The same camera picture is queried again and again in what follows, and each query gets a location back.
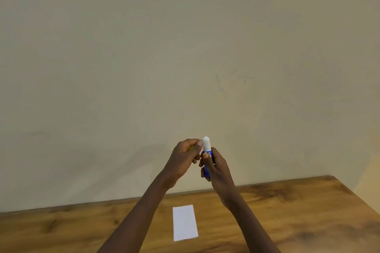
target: white paper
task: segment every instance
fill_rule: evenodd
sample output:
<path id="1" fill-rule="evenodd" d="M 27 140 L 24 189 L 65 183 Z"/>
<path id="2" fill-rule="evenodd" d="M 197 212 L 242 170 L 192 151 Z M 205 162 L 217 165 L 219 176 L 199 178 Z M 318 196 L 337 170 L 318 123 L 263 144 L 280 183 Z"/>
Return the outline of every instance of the white paper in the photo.
<path id="1" fill-rule="evenodd" d="M 193 205 L 173 207 L 173 233 L 174 241 L 198 237 Z"/>

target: blue and white glue stick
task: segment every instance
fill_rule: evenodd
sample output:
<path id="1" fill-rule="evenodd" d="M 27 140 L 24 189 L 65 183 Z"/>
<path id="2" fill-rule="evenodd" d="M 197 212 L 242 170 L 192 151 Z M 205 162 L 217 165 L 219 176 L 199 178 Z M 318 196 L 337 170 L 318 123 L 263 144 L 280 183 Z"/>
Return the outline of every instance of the blue and white glue stick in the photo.
<path id="1" fill-rule="evenodd" d="M 210 138 L 207 136 L 203 137 L 203 153 L 207 152 L 212 157 L 212 150 L 211 150 L 211 144 L 210 144 Z M 210 178 L 210 173 L 207 170 L 206 164 L 204 165 L 204 176 L 206 178 Z"/>

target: person's right hand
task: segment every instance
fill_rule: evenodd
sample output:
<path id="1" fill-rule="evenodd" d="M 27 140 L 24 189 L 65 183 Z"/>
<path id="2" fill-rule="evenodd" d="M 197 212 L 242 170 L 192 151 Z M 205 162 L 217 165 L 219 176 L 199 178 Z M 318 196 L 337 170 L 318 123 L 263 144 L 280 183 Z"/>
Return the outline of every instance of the person's right hand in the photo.
<path id="1" fill-rule="evenodd" d="M 212 188 L 218 193 L 219 198 L 224 206 L 229 208 L 230 203 L 239 196 L 234 181 L 228 168 L 226 160 L 214 147 L 211 148 L 212 156 L 215 160 L 215 164 L 208 153 L 204 153 L 199 162 L 201 169 L 201 177 L 204 178 L 204 167 L 207 166 L 207 170 L 210 173 Z"/>

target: hand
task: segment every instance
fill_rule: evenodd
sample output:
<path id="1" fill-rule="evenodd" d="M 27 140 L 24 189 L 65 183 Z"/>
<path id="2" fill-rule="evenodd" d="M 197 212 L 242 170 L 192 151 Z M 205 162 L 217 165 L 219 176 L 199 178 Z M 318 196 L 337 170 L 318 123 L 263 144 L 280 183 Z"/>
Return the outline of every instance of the hand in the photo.
<path id="1" fill-rule="evenodd" d="M 212 188 L 218 193 L 223 205 L 229 208 L 231 202 L 240 195 L 232 180 L 226 160 L 214 147 L 212 147 L 211 150 L 215 164 L 211 156 L 205 152 L 199 162 L 199 167 L 202 167 L 204 164 L 207 166 L 211 177 Z M 201 177 L 204 178 L 204 167 L 201 169 Z"/>
<path id="2" fill-rule="evenodd" d="M 202 146 L 202 140 L 186 139 L 174 147 L 168 162 L 160 173 L 164 178 L 167 189 L 174 187 L 177 180 L 189 169 L 191 163 L 197 163 L 197 160 L 200 159 L 199 153 L 202 150 Z"/>

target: person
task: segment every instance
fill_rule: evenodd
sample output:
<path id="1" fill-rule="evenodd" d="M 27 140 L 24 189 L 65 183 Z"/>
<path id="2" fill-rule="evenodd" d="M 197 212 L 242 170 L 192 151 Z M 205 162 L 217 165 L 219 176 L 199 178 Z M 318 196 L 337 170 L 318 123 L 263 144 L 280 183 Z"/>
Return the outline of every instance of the person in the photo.
<path id="1" fill-rule="evenodd" d="M 201 177 L 204 177 L 204 165 L 206 165 L 211 177 L 208 181 L 211 181 L 212 188 L 219 195 L 223 205 L 235 217 L 243 232 L 249 251 L 251 253 L 280 253 L 240 196 L 226 160 L 215 148 L 212 148 L 214 161 L 208 153 L 204 153 L 201 158 L 202 146 L 202 140 L 199 139 L 186 139 L 177 144 L 164 169 L 100 247 L 98 253 L 138 253 L 152 222 L 154 212 L 165 193 L 186 173 L 190 165 L 197 163 L 198 160 L 200 160 L 199 166 L 202 167 Z"/>

